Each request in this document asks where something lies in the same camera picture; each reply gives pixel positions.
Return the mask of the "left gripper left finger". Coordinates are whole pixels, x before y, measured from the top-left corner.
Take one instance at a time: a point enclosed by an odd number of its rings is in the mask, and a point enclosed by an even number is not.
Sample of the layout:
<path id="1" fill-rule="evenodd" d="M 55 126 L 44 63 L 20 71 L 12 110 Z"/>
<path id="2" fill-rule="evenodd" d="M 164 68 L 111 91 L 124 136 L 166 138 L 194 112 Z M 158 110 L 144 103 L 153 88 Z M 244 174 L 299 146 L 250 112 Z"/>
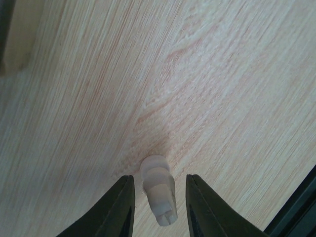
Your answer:
<path id="1" fill-rule="evenodd" d="M 82 217 L 59 236 L 131 237 L 134 213 L 134 177 L 123 175 Z"/>

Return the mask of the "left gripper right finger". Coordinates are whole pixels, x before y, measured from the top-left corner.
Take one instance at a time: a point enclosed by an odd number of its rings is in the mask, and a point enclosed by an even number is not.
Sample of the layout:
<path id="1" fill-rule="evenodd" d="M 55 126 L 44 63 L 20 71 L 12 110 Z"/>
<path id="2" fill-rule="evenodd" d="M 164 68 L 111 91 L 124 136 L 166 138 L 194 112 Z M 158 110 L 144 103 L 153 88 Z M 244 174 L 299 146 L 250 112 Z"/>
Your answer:
<path id="1" fill-rule="evenodd" d="M 186 209 L 192 237 L 266 237 L 239 215 L 200 176 L 186 176 Z"/>

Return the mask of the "white chess piece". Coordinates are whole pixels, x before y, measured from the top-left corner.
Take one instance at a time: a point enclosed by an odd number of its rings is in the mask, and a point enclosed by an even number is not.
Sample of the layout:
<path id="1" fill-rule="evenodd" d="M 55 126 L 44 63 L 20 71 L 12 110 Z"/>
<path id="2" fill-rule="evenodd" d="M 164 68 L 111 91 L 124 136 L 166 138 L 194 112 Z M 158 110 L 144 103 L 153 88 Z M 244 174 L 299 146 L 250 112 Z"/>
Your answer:
<path id="1" fill-rule="evenodd" d="M 143 190 L 157 223 L 166 227 L 177 218 L 175 181 L 166 158 L 162 155 L 146 157 L 140 166 Z"/>

